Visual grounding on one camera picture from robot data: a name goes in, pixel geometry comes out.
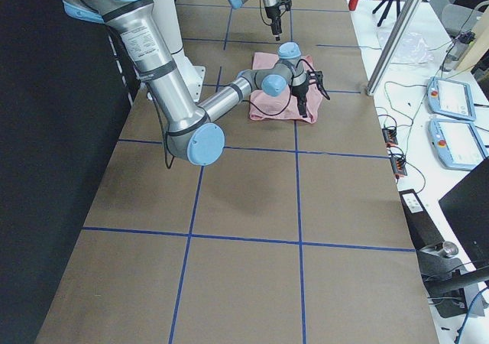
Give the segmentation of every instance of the white table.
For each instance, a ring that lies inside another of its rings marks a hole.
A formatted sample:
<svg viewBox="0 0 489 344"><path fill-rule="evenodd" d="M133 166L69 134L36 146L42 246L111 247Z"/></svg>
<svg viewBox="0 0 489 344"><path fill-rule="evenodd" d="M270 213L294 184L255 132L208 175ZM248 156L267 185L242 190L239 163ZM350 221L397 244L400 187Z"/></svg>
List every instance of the white table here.
<svg viewBox="0 0 489 344"><path fill-rule="evenodd" d="M379 4L379 1L360 0L358 7L351 13L351 18L355 26L355 32L357 34L358 44L362 49L362 58L364 61L365 70L370 78L375 65L381 55L381 50L374 50L368 47L380 47L377 34L379 31L389 31L395 24L396 13L395 7L392 7L389 15L384 20L380 28L377 28L377 22L384 10L384 7L377 12L376 15L372 14L372 10ZM423 2L410 25L408 32L415 32L421 34L423 39L430 48L437 48L446 44L438 50L430 51L433 54L433 60L428 63L414 64L414 65L390 65L390 68L383 78L379 89L374 94L375 104L378 107L383 107L388 111L389 115L392 115L398 125L405 124L410 125L410 120L405 118L401 114L395 112L390 107L390 103L384 92L384 84L387 81L393 81L396 83L402 83L404 85L421 84L426 85L429 79L434 76L441 62L446 55L446 48L449 46L449 36L443 29L442 24L436 17L435 12L432 10L429 3ZM453 76L457 72L444 73L443 77L447 78ZM470 74L470 70L458 74L453 80L468 83L471 86L471 91L474 97L475 103L486 104L487 99L481 88L475 81L474 77ZM404 88L395 84L387 84L387 93L391 98L392 105L395 109L406 113L408 116L413 117L416 110L423 99L425 87L416 86L413 88ZM378 114L386 113L383 109L377 109ZM489 128L489 109L476 108L477 121L476 125L482 128ZM412 133L409 139L409 149L407 152L407 160L418 167L426 177L426 186L424 190L419 194L419 198L422 200L428 213L432 217L434 223L438 227L440 233L445 240L455 242L460 246L457 238L447 223L440 207L438 200L443 197L454 185L457 184L468 172L459 170L447 170L440 163L436 156L436 153L429 140L429 133L427 124L433 115L429 111L429 107L426 101L423 102L419 109L419 113L415 117ZM444 118L444 116L436 115L436 118ZM384 123L385 117L380 117L381 124ZM400 147L406 150L407 134L409 132L408 127L399 128L397 138L400 143ZM489 144L489 133L479 131L482 140L485 144ZM403 177L399 180L398 189L407 190L413 188L414 190L420 190L423 185L423 179L409 165L407 166L408 177ZM459 253L458 257L462 262L469 261L468 256L463 250ZM471 264L466 265L468 270L473 270L474 267ZM489 294L484 295L486 300L489 300ZM443 319L438 315L435 307L432 307L432 315L436 324L436 330L439 336L440 344L452 344L456 336L456 330L460 327L464 317L457 316L450 319ZM486 310L485 318L471 317L468 321L461 343L471 344L486 344L489 342L489 310Z"/></svg>

